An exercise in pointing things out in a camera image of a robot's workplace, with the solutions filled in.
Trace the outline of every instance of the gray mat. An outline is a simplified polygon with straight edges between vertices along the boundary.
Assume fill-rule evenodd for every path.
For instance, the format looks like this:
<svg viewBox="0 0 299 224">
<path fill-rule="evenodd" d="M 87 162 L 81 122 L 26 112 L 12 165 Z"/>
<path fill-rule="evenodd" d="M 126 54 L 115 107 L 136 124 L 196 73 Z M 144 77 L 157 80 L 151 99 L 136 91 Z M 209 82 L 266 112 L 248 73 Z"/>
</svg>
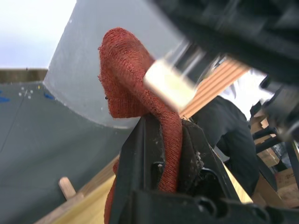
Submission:
<svg viewBox="0 0 299 224">
<path fill-rule="evenodd" d="M 130 130 L 97 125 L 56 101 L 41 83 L 0 84 L 0 223 L 31 224 L 80 189 L 120 151 Z"/>
</svg>

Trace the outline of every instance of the red cloth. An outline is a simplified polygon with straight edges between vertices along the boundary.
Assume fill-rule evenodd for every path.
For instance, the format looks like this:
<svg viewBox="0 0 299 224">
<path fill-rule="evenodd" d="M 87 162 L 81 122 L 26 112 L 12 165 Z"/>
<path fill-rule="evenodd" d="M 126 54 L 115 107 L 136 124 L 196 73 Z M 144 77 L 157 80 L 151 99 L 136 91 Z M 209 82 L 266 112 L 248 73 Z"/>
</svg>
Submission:
<svg viewBox="0 0 299 224">
<path fill-rule="evenodd" d="M 109 30 L 99 50 L 99 80 L 108 97 L 110 114 L 114 118 L 131 118 L 150 112 L 158 118 L 162 127 L 166 159 L 159 189 L 175 192 L 182 147 L 181 119 L 143 85 L 143 76 L 154 59 L 132 33 L 122 28 Z M 106 200 L 106 224 L 110 217 L 114 188 L 115 181 Z"/>
</svg>

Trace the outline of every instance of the wooden block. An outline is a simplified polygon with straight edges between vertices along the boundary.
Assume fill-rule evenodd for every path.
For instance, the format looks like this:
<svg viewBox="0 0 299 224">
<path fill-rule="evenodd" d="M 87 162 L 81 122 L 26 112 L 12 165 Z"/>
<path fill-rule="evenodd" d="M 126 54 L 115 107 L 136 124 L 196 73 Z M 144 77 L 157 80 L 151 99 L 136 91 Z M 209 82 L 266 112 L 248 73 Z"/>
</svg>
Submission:
<svg viewBox="0 0 299 224">
<path fill-rule="evenodd" d="M 262 124 L 262 128 L 266 128 L 266 127 L 269 126 L 269 123 L 268 123 L 267 119 L 262 120 L 261 124 Z"/>
<path fill-rule="evenodd" d="M 280 198 L 278 193 L 271 187 L 266 179 L 260 174 L 255 193 L 258 192 L 267 205 L 286 208 L 285 203 Z"/>
<path fill-rule="evenodd" d="M 261 122 L 265 118 L 266 118 L 265 115 L 258 116 L 258 117 L 252 117 L 252 118 L 250 118 L 250 124 L 253 125 L 253 124 L 257 123 L 257 122 Z"/>
<path fill-rule="evenodd" d="M 299 190 L 294 177 L 293 169 L 289 168 L 275 174 L 278 194 L 289 208 L 299 206 Z"/>
<path fill-rule="evenodd" d="M 250 133 L 254 134 L 260 130 L 262 130 L 262 124 L 260 122 L 251 123 Z"/>
<path fill-rule="evenodd" d="M 273 167 L 279 163 L 279 158 L 271 148 L 268 148 L 257 155 L 263 160 L 267 167 Z"/>
<path fill-rule="evenodd" d="M 76 195 L 76 191 L 73 188 L 73 185 L 71 184 L 70 180 L 67 177 L 62 177 L 58 185 L 64 194 L 64 197 L 66 200 L 69 200 L 70 198 L 74 197 Z"/>
</svg>

